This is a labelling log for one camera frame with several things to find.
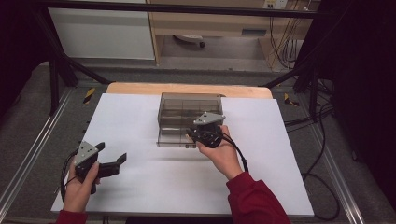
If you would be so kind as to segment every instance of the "person's left hand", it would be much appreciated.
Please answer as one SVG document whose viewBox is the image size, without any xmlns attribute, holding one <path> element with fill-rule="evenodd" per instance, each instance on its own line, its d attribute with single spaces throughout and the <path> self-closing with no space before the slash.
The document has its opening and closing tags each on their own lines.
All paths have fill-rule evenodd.
<svg viewBox="0 0 396 224">
<path fill-rule="evenodd" d="M 74 160 L 70 164 L 69 177 L 70 181 L 66 186 L 66 195 L 64 196 L 64 211 L 83 213 L 87 206 L 91 195 L 91 185 L 93 183 L 99 184 L 99 179 L 96 179 L 99 171 L 99 162 L 93 164 L 90 171 L 87 173 L 84 182 L 79 177 L 76 177 L 76 167 Z"/>
</svg>

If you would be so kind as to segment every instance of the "table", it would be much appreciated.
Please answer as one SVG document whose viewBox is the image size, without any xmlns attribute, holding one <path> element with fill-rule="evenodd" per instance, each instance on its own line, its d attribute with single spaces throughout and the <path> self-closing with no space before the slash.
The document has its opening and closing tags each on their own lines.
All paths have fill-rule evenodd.
<svg viewBox="0 0 396 224">
<path fill-rule="evenodd" d="M 87 212 L 174 217 L 231 214 L 227 179 L 208 158 L 197 149 L 156 146 L 160 93 L 170 91 L 225 95 L 224 124 L 247 158 L 252 176 L 264 180 L 289 216 L 314 215 L 276 100 L 268 89 L 138 83 L 111 84 L 84 136 L 83 140 L 93 145 L 106 142 L 99 153 L 100 162 L 128 153 L 120 174 L 102 180 Z M 51 211 L 62 206 L 58 195 Z"/>
</svg>

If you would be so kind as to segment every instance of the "transparent container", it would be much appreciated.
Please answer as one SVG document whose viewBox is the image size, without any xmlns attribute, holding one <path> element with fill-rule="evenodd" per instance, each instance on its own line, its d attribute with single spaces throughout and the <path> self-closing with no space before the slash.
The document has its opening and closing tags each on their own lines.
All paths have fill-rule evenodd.
<svg viewBox="0 0 396 224">
<path fill-rule="evenodd" d="M 193 122 L 205 112 L 223 114 L 220 94 L 163 93 L 158 112 L 157 146 L 196 147 L 187 136 L 187 130 L 195 128 Z"/>
</svg>

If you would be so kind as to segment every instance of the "white paper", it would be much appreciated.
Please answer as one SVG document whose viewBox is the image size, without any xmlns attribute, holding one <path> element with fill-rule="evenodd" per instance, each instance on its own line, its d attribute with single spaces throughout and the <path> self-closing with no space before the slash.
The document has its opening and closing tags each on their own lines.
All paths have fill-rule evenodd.
<svg viewBox="0 0 396 224">
<path fill-rule="evenodd" d="M 106 143 L 99 162 L 127 153 L 120 174 L 101 180 L 87 212 L 229 215 L 227 179 L 197 148 L 157 147 L 160 95 L 103 94 L 84 140 Z M 254 179 L 289 216 L 313 216 L 276 100 L 222 98 L 224 124 Z M 51 211 L 62 209 L 58 195 Z"/>
</svg>

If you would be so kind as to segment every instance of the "white cabinet door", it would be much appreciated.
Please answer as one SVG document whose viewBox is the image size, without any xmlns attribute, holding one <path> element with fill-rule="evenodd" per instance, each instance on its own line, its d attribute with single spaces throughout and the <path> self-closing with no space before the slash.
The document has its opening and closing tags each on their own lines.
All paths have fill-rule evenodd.
<svg viewBox="0 0 396 224">
<path fill-rule="evenodd" d="M 70 57 L 154 60 L 147 12 L 63 8 L 50 8 L 49 12 Z"/>
</svg>

